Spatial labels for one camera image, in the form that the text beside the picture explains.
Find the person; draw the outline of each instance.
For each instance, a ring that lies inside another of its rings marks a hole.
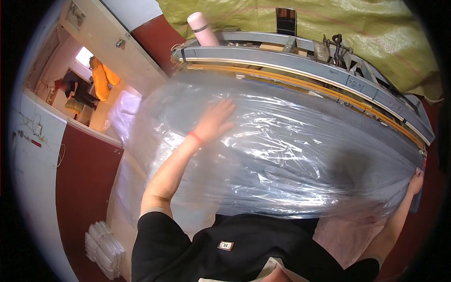
[[[234,108],[231,100],[209,107],[148,184],[132,252],[132,281],[374,281],[423,184],[418,168],[397,211],[347,269],[292,220],[240,214],[201,230],[192,242],[183,233],[173,220],[171,199],[193,154],[233,127],[227,118]]]
[[[56,88],[61,89],[66,94],[67,100],[70,100],[73,97],[76,101],[85,104],[94,110],[97,109],[97,105],[94,104],[94,102],[98,102],[100,99],[93,97],[85,89],[80,89],[78,87],[78,82],[75,80],[66,81],[65,79],[57,81],[58,83],[56,84],[58,84],[58,86]]]

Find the green tarp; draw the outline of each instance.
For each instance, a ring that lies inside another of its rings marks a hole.
[[[401,0],[157,0],[169,24],[194,37],[186,18],[202,12],[214,31],[276,32],[276,8],[295,9],[297,36],[322,41],[341,33],[354,53],[402,92],[437,100],[438,68],[420,24]]]

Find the white door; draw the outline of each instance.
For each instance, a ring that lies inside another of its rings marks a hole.
[[[99,0],[65,1],[60,23],[95,57],[144,97],[167,80],[156,62]]]

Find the shirt logo patch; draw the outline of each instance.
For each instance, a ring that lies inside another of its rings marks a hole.
[[[221,241],[218,245],[218,249],[230,251],[233,248],[233,242]]]

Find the red string bracelet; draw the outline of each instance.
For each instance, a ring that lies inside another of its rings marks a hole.
[[[193,131],[188,132],[188,135],[193,136],[193,137],[201,144],[201,146],[203,146],[203,141],[202,141],[202,139],[200,139],[200,137],[197,136],[197,134],[195,134]]]

